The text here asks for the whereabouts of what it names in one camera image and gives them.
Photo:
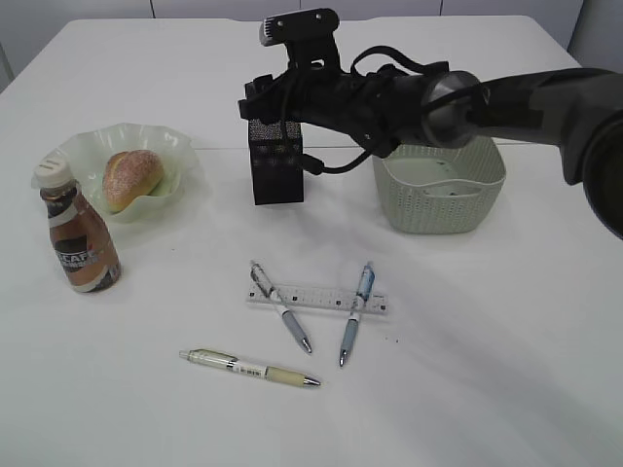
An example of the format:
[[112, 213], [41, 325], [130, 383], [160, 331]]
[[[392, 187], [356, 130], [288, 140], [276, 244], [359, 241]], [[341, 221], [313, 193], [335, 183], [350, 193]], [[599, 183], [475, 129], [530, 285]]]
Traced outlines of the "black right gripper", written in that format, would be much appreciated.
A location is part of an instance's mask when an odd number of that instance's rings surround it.
[[296, 79], [295, 72], [284, 72], [277, 77], [262, 75], [246, 83], [245, 98], [238, 101], [240, 117], [247, 121], [259, 120], [264, 125], [276, 124], [281, 120], [296, 122], [291, 107], [293, 97], [286, 99]]

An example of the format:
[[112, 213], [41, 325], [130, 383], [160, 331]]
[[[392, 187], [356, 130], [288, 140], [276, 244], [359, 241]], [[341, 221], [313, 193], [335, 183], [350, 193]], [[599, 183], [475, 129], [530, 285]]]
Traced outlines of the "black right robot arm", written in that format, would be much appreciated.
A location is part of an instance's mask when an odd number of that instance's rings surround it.
[[582, 185], [591, 209], [622, 232], [622, 77], [570, 68], [481, 81], [445, 61], [419, 64], [376, 46], [389, 64], [368, 74], [329, 65], [290, 64], [245, 87], [240, 115], [348, 135], [365, 157], [402, 144], [458, 149], [476, 136], [558, 148], [564, 179]]

